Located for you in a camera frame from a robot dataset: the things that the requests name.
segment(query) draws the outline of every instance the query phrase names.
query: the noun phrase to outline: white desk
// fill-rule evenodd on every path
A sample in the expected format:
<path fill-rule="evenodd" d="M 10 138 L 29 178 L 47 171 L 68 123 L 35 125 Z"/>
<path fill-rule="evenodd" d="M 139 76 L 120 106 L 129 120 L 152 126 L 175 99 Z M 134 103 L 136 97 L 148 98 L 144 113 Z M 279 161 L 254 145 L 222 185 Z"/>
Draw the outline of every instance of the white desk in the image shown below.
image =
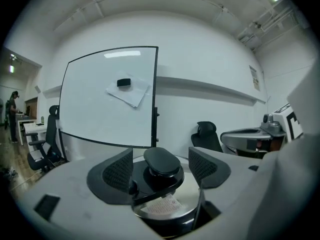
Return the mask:
<path fill-rule="evenodd" d="M 19 132 L 20 144 L 21 144 L 21 146 L 23 146 L 24 143 L 23 143 L 23 141 L 22 141 L 21 130 L 20 130 L 20 123 L 23 123 L 23 122 L 35 122 L 35 121 L 37 121 L 37 119 L 23 118 L 23 117 L 21 116 L 21 114 L 16 114 L 16 115 L 15 115 L 15 120 L 16 120 L 16 128 L 17 128 L 17 131 Z"/>
<path fill-rule="evenodd" d="M 24 124 L 24 129 L 25 129 L 25 133 L 29 134 L 29 133 L 38 133 L 38 140 L 45 140 L 46 139 L 46 132 L 47 132 L 47 125 L 36 125 L 36 123 L 25 123 Z M 31 136 L 26 136 L 26 142 L 29 143 L 31 142 Z M 30 146 L 29 147 L 29 151 L 32 152 L 35 150 L 34 146 Z"/>

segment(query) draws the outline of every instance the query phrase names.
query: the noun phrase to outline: person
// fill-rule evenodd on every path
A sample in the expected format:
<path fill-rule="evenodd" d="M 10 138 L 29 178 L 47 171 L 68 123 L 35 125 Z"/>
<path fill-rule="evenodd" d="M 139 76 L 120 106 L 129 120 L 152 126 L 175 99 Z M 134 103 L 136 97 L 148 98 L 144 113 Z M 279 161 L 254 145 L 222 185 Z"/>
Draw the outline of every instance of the person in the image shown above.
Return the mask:
<path fill-rule="evenodd" d="M 16 107 L 16 98 L 18 98 L 18 91 L 14 91 L 9 100 L 9 123 L 12 143 L 18 143 L 16 137 L 16 113 L 19 112 L 19 109 Z"/>

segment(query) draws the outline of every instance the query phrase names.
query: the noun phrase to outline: paper sheet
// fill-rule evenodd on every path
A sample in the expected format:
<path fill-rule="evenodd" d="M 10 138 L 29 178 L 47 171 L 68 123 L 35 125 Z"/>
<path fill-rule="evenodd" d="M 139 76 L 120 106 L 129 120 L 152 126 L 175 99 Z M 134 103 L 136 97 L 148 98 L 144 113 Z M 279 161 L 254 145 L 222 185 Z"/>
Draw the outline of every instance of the paper sheet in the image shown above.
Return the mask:
<path fill-rule="evenodd" d="M 184 209 L 184 206 L 172 194 L 169 194 L 165 198 L 150 202 L 141 211 L 148 214 L 166 215 L 180 209 Z"/>
<path fill-rule="evenodd" d="M 117 80 L 130 78 L 131 86 L 117 87 Z M 106 92 L 137 108 L 149 88 L 149 84 L 140 78 L 134 77 L 123 71 L 119 71 L 116 79 L 108 86 Z"/>

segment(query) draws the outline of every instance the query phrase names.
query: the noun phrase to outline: whiteboard eraser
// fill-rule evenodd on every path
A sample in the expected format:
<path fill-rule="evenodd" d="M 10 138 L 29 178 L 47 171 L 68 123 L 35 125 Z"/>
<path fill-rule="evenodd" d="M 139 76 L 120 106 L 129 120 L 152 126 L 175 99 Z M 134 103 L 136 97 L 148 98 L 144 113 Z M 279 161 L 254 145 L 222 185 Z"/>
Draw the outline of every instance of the whiteboard eraser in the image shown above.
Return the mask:
<path fill-rule="evenodd" d="M 131 85 L 131 79 L 130 78 L 123 78 L 116 81 L 117 87 L 123 87 L 123 86 L 130 86 Z"/>

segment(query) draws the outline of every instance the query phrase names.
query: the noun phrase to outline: chair armrest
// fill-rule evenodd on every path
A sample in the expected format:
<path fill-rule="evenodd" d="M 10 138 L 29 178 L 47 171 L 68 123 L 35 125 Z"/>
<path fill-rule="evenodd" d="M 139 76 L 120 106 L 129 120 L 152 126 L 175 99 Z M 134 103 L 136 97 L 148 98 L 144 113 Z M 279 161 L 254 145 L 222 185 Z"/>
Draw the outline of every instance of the chair armrest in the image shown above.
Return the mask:
<path fill-rule="evenodd" d="M 37 136 L 37 135 L 38 135 L 37 132 L 29 132 L 25 134 L 25 136 Z"/>
<path fill-rule="evenodd" d="M 41 140 L 31 141 L 28 144 L 30 146 L 34 146 L 34 145 L 42 145 L 44 143 L 46 143 L 46 141 L 44 139 L 41 139 Z"/>

